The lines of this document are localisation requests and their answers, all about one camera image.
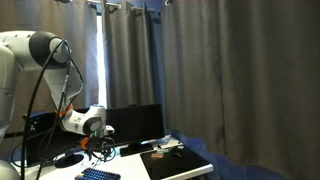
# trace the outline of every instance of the keyboard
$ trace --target keyboard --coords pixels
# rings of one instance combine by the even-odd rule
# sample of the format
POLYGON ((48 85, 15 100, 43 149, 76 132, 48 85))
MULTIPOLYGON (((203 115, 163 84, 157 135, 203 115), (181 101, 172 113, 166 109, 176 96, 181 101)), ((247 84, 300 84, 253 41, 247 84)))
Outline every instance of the keyboard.
POLYGON ((75 180, 119 180, 120 174, 87 168, 77 175, 75 180))

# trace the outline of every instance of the electronic device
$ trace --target electronic device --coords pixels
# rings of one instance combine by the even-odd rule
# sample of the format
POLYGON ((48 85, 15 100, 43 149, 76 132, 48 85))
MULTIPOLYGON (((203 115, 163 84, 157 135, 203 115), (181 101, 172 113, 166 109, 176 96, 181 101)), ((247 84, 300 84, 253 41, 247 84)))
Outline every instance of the electronic device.
POLYGON ((87 168, 77 175, 76 180, 119 180, 120 174, 112 173, 108 171, 102 171, 93 168, 87 168))
MULTIPOLYGON (((85 113, 88 109, 79 109, 78 112, 85 113)), ((63 131, 60 127, 55 128, 49 148, 46 152, 50 130, 53 127, 56 117, 55 112, 42 113, 33 116, 30 121, 30 131, 27 136, 27 166, 34 166, 45 159, 45 166, 54 165, 56 168, 65 168, 82 161, 82 154, 75 154, 81 151, 80 141, 87 136, 63 131)))
POLYGON ((120 149, 121 156, 153 150, 150 143, 143 142, 165 136, 160 104, 107 109, 106 124, 115 128, 111 136, 114 146, 128 145, 120 149))

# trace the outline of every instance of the white table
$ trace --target white table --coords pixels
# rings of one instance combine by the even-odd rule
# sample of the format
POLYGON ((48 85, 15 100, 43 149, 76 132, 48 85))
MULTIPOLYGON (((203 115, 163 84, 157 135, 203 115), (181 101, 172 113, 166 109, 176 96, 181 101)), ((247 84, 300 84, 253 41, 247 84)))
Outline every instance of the white table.
MULTIPOLYGON (((162 148, 167 148, 171 146, 181 145, 178 140, 173 137, 166 136, 165 138, 157 141, 151 141, 154 149, 157 149, 157 145, 162 148)), ((89 161, 88 156, 85 155, 82 162, 62 169, 57 169, 54 166, 46 167, 42 169, 41 180, 67 180, 74 179, 81 171, 88 167, 94 167, 96 169, 109 171, 113 173, 118 173, 121 175, 121 180, 149 180, 148 172, 146 171, 144 164, 141 160, 140 154, 134 154, 130 156, 121 157, 116 155, 115 158, 108 162, 97 161, 96 158, 92 158, 89 161)), ((34 180, 36 178, 38 167, 32 167, 25 171, 26 180, 34 180)), ((187 171, 175 176, 168 177, 166 179, 188 179, 195 176, 199 176, 208 172, 213 171, 213 166, 211 164, 187 171)))

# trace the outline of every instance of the wire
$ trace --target wire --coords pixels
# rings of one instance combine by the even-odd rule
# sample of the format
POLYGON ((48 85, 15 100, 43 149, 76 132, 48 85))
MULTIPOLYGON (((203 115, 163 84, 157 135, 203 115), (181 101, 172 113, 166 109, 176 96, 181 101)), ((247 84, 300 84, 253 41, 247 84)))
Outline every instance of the wire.
POLYGON ((45 70, 47 69, 51 58, 53 57, 53 54, 57 51, 57 49, 60 47, 60 45, 62 43, 64 43, 64 42, 66 42, 66 40, 61 40, 58 43, 58 45, 55 47, 55 49, 50 53, 48 58, 46 59, 44 65, 43 65, 43 67, 41 69, 40 75, 39 75, 39 77, 37 79, 36 86, 35 86, 35 88, 33 90, 33 93, 32 93, 32 96, 31 96, 31 99, 30 99, 30 102, 29 102, 28 111, 27 111, 27 117, 26 117, 26 121, 25 121, 25 125, 24 125, 24 135, 23 135, 23 139, 22 139, 22 150, 21 150, 21 168, 20 168, 20 173, 21 173, 21 179, 22 180, 24 180, 24 176, 25 176, 24 160, 25 160, 25 151, 26 151, 26 139, 27 139, 27 134, 29 132, 28 125, 29 125, 29 122, 30 122, 30 115, 31 115, 31 111, 32 111, 32 106, 33 106, 37 91, 39 89, 39 85, 40 85, 41 79, 43 77, 43 74, 44 74, 45 70))
POLYGON ((48 143, 47 143, 47 146, 44 150, 44 155, 43 155, 43 159, 41 161, 41 164, 40 164, 40 167, 39 167, 39 170, 38 170, 38 173, 37 173, 37 178, 36 179, 39 179, 40 178, 40 174, 41 174, 41 170, 42 170, 42 167, 43 167, 43 164, 45 162, 45 156, 47 154, 47 151, 49 149, 49 145, 50 145, 50 142, 52 140, 52 137, 53 137, 53 134, 54 134, 54 130, 56 128, 56 125, 60 122, 59 118, 59 114, 60 114, 60 111, 61 111, 61 107, 62 107, 62 103, 63 103, 63 100, 65 98, 65 96, 67 95, 66 94, 66 88, 67 88, 67 84, 68 84, 68 77, 69 77, 69 73, 70 73, 70 66, 71 66, 71 63, 70 63, 70 49, 68 47, 68 50, 69 50, 69 57, 68 57, 68 66, 67 66, 67 74, 66 74, 66 79, 65 79, 65 84, 63 85, 63 88, 62 88, 62 92, 61 92, 61 97, 60 97, 60 101, 59 101, 59 105, 58 105, 58 109, 57 109, 57 114, 56 114, 56 119, 54 121, 54 124, 53 124, 53 128, 52 128, 52 131, 50 133, 50 136, 49 136, 49 140, 48 140, 48 143))
MULTIPOLYGON (((15 139, 16 139, 16 137, 17 137, 17 134, 18 134, 20 128, 22 127, 23 123, 24 123, 24 121, 22 121, 22 123, 21 123, 20 126, 18 127, 17 131, 14 133, 14 136, 13 136, 13 139, 12 139, 12 142, 11 142, 11 145, 10 145, 10 150, 9 150, 9 152, 11 152, 11 150, 12 150, 14 141, 15 141, 15 139)), ((13 157, 13 153, 11 153, 11 156, 8 157, 7 162, 10 161, 10 158, 11 158, 11 161, 12 161, 12 157, 13 157)))
MULTIPOLYGON (((32 135, 32 136, 28 137, 27 140, 30 140, 30 139, 33 139, 33 138, 42 136, 43 134, 46 133, 46 134, 44 135, 44 137, 42 138, 42 139, 44 139, 51 130, 52 130, 52 128, 47 129, 47 130, 45 130, 45 131, 43 131, 43 132, 40 132, 40 133, 38 133, 38 134, 32 135)), ((17 166, 17 167, 21 167, 21 166, 20 166, 20 165, 17 165, 17 164, 15 163, 14 158, 13 158, 13 155, 14 155, 15 151, 17 150, 17 148, 18 148, 21 144, 22 144, 22 142, 19 143, 19 144, 13 149, 13 151, 11 152, 11 155, 10 155, 10 157, 11 157, 11 163, 14 164, 14 165, 17 166)))
POLYGON ((115 150, 115 148, 114 148, 114 144, 115 144, 115 141, 114 141, 114 139, 113 138, 111 138, 111 137, 103 137, 103 139, 105 140, 105 141, 107 141, 107 140, 109 140, 109 141, 111 141, 112 143, 110 144, 110 143, 108 143, 107 144, 107 147, 104 147, 104 149, 103 150, 101 150, 101 154, 103 155, 103 159, 101 158, 101 156, 100 157, 98 157, 95 153, 94 153, 94 151, 92 150, 92 149, 89 149, 89 151, 90 151, 90 153, 95 157, 95 158, 97 158, 98 160, 100 160, 100 161, 103 161, 103 162, 107 162, 107 161, 111 161, 112 159, 114 159, 114 157, 116 156, 116 150, 115 150))
MULTIPOLYGON (((18 148, 21 144, 22 144, 22 143, 19 143, 19 144, 14 148, 13 152, 16 151, 17 148, 18 148)), ((70 148, 73 148, 73 147, 75 147, 75 146, 77 146, 77 145, 79 145, 79 144, 80 144, 79 141, 78 141, 78 142, 70 143, 69 145, 64 146, 60 151, 58 151, 57 153, 55 153, 55 155, 52 155, 52 156, 50 156, 50 157, 47 157, 47 158, 45 159, 45 161, 50 160, 50 159, 54 159, 54 158, 58 157, 61 153, 65 152, 66 150, 68 150, 68 149, 70 149, 70 148)), ((14 164, 14 165, 17 166, 17 167, 21 167, 20 165, 18 165, 18 164, 17 164, 16 162, 14 162, 14 161, 12 161, 11 163, 14 164)), ((30 167, 38 166, 38 165, 40 165, 40 163, 41 163, 41 162, 35 163, 35 164, 30 165, 30 166, 26 166, 25 168, 30 168, 30 167)))
POLYGON ((69 106, 72 104, 72 102, 76 99, 76 97, 78 96, 78 94, 79 94, 79 93, 80 93, 80 91, 82 90, 82 88, 83 88, 83 84, 84 84, 84 81, 83 81, 82 75, 81 75, 81 73, 80 73, 80 71, 79 71, 79 69, 78 69, 77 65, 74 63, 74 61, 73 61, 73 59, 72 59, 72 58, 71 58, 71 63, 72 63, 72 65, 74 66, 74 68, 76 69, 76 71, 77 71, 77 73, 78 73, 78 75, 79 75, 79 77, 80 77, 80 82, 81 82, 82 86, 81 86, 80 90, 76 93, 76 95, 75 95, 75 96, 70 100, 70 103, 68 104, 68 106, 67 106, 67 107, 69 107, 69 106))

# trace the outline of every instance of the small object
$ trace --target small object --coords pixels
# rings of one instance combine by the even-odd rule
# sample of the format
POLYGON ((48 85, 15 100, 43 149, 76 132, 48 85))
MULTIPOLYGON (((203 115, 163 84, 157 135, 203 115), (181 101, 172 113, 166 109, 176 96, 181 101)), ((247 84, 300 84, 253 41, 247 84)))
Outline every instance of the small object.
POLYGON ((157 153, 167 153, 169 149, 157 149, 157 153))
POLYGON ((60 1, 62 3, 70 3, 70 2, 72 2, 72 0, 55 0, 55 1, 60 1))
POLYGON ((166 0, 166 1, 164 2, 164 4, 165 4, 166 6, 169 6, 170 4, 172 4, 172 1, 173 1, 173 0, 166 0))
POLYGON ((161 159, 163 157, 164 157, 163 153, 152 153, 151 154, 152 159, 161 159))
POLYGON ((120 174, 87 168, 77 175, 75 180, 119 180, 120 174))
POLYGON ((181 153, 178 152, 171 152, 171 156, 177 157, 177 158, 183 158, 184 156, 181 153))

